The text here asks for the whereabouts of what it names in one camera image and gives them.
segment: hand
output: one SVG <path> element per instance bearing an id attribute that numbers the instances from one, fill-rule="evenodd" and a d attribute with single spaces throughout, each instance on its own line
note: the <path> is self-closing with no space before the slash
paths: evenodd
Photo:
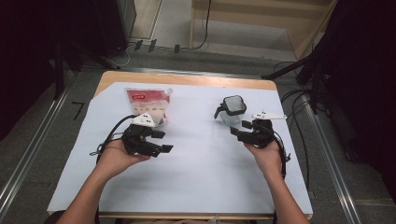
<path id="1" fill-rule="evenodd" d="M 109 180 L 125 171 L 128 167 L 141 161 L 147 161 L 149 158 L 149 156 L 145 155 L 129 155 L 122 140 L 114 140 L 107 144 L 93 173 Z"/>
<path id="2" fill-rule="evenodd" d="M 255 147 L 246 143 L 244 145 L 253 154 L 265 177 L 281 175 L 282 163 L 279 156 L 279 146 L 276 141 L 271 142 L 265 148 Z"/>

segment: person's right hand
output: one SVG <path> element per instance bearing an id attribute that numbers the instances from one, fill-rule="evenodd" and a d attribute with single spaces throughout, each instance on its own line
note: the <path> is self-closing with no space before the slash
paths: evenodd
<path id="1" fill-rule="evenodd" d="M 279 146 L 276 141 L 271 142 L 265 148 L 255 147 L 246 143 L 244 145 L 253 154 L 265 177 L 281 175 L 282 163 L 279 156 Z"/>

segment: white paper sheet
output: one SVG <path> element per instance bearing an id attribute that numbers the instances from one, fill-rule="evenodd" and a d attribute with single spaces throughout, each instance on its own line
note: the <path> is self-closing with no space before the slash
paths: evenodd
<path id="1" fill-rule="evenodd" d="M 159 145 L 174 145 L 169 154 L 138 163 L 111 179 L 102 194 L 102 212 L 272 214 L 268 186 L 253 156 L 214 114 L 222 99 L 240 95 L 247 105 L 243 119 L 262 110 L 284 114 L 277 91 L 143 83 L 114 83 L 90 103 L 49 211 L 64 210 L 92 171 L 89 154 L 122 118 L 131 114 L 125 88 L 174 90 L 161 128 Z M 305 214 L 312 214 L 303 176 L 285 120 L 273 120 L 291 160 L 286 183 Z M 119 128 L 128 127 L 125 121 Z M 241 131 L 248 132 L 239 125 Z"/>

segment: table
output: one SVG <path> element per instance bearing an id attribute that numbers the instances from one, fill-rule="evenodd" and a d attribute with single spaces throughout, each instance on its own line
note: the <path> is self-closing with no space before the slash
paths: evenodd
<path id="1" fill-rule="evenodd" d="M 324 32 L 336 2 L 336 0 L 213 0 L 209 19 L 284 28 L 287 30 L 294 54 L 300 60 L 305 56 L 318 33 Z M 208 3 L 208 0 L 194 0 L 191 3 L 190 48 L 194 36 L 194 20 L 206 20 Z"/>
<path id="2" fill-rule="evenodd" d="M 274 82 L 124 72 L 104 73 L 49 204 L 50 212 L 65 209 L 71 203 L 94 167 L 95 158 L 88 154 L 103 141 L 112 126 L 130 111 L 129 106 L 123 103 L 126 99 L 118 100 L 126 98 L 123 95 L 125 87 L 174 89 L 166 110 L 169 122 L 163 127 L 166 135 L 158 142 L 151 140 L 157 144 L 175 146 L 169 154 L 160 154 L 156 159 L 139 163 L 110 180 L 101 197 L 102 217 L 271 218 L 274 212 L 272 198 L 254 158 L 243 149 L 242 143 L 229 134 L 228 127 L 213 119 L 213 115 L 221 103 L 220 99 L 235 93 L 243 96 L 249 113 L 262 108 L 262 104 L 254 102 L 264 99 L 267 109 L 281 114 L 283 111 Z M 186 115 L 186 110 L 177 105 L 186 105 L 190 100 L 195 107 L 209 105 L 210 109 L 197 108 Z M 292 157 L 287 165 L 286 183 L 310 218 L 312 207 L 286 121 L 277 120 L 273 123 Z"/>

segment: snack bag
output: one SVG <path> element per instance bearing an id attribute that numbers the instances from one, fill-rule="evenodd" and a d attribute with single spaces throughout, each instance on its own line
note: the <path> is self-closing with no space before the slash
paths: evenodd
<path id="1" fill-rule="evenodd" d="M 165 110 L 170 103 L 172 89 L 167 91 L 126 89 L 126 93 L 134 115 L 138 116 L 148 112 L 156 127 L 165 124 Z"/>

